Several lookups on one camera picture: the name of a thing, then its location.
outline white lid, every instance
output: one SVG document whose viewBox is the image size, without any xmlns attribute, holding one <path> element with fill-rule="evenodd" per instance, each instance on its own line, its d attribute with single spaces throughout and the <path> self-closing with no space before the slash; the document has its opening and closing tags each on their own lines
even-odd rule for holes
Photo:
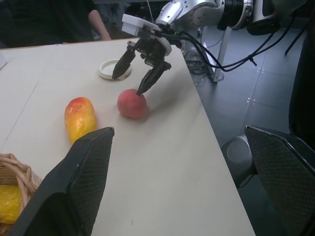
<svg viewBox="0 0 315 236">
<path fill-rule="evenodd" d="M 100 67 L 98 74 L 100 77 L 107 79 L 107 80 L 112 80 L 113 79 L 113 72 L 115 69 L 115 66 L 117 64 L 118 60 L 109 60 L 104 62 Z M 118 77 L 117 80 L 124 80 L 131 74 L 131 67 L 128 68 L 128 70 L 121 76 Z"/>
</svg>

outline yellow fruit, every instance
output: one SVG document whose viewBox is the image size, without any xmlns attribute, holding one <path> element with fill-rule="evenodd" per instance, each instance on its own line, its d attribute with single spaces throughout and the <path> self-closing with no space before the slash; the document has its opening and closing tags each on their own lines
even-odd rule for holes
<svg viewBox="0 0 315 236">
<path fill-rule="evenodd" d="M 22 196 L 17 185 L 0 185 L 0 223 L 12 225 L 19 217 Z"/>
<path fill-rule="evenodd" d="M 78 97 L 69 102 L 64 112 L 64 124 L 71 144 L 96 130 L 94 108 L 89 99 Z"/>
</svg>

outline wicker basket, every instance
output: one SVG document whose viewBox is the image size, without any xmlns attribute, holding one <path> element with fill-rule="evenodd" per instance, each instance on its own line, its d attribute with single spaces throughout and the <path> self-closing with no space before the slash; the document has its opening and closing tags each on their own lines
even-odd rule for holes
<svg viewBox="0 0 315 236">
<path fill-rule="evenodd" d="M 0 153 L 0 184 L 19 185 L 22 202 L 20 213 L 34 195 L 41 179 L 31 170 L 30 166 L 23 165 L 13 154 Z M 0 236 L 5 236 L 11 225 L 0 223 Z"/>
</svg>

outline peach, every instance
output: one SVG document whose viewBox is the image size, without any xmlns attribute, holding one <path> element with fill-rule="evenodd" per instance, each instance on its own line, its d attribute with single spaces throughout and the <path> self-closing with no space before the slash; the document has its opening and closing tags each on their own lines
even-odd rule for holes
<svg viewBox="0 0 315 236">
<path fill-rule="evenodd" d="M 117 101 L 120 114 L 132 119 L 142 118 L 147 110 L 147 101 L 143 95 L 137 95 L 134 89 L 123 91 Z"/>
<path fill-rule="evenodd" d="M 69 102 L 64 112 L 64 124 L 71 144 L 96 130 L 96 118 L 91 101 L 78 97 Z"/>
</svg>

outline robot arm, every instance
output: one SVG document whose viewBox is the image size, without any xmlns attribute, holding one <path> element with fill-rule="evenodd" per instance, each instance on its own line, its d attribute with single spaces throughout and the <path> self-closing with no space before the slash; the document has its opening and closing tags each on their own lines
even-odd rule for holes
<svg viewBox="0 0 315 236">
<path fill-rule="evenodd" d="M 156 24 L 124 15 L 122 31 L 140 37 L 137 43 L 128 42 L 127 51 L 118 61 L 113 79 L 120 77 L 140 53 L 144 62 L 152 66 L 141 81 L 137 94 L 143 94 L 154 85 L 171 64 L 164 57 L 171 53 L 171 45 L 181 47 L 180 40 L 161 37 L 178 35 L 183 31 L 201 26 L 217 25 L 225 30 L 247 26 L 253 35 L 267 34 L 278 30 L 279 21 L 271 0 L 173 0 L 164 6 Z"/>
</svg>

